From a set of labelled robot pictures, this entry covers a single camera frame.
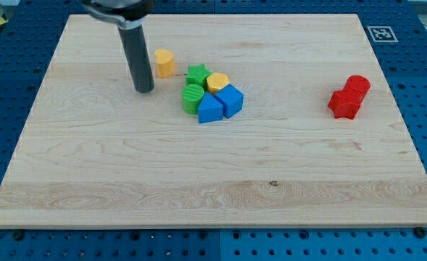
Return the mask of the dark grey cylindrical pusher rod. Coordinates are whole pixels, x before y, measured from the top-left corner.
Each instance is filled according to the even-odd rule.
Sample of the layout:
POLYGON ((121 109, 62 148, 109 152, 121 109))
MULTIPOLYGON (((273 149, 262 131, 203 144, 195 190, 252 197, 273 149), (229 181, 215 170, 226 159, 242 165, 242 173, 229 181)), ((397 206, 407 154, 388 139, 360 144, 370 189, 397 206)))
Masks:
POLYGON ((139 93, 149 93, 154 88, 154 78, 146 47, 143 27, 119 29, 120 40, 127 59, 134 88, 139 93))

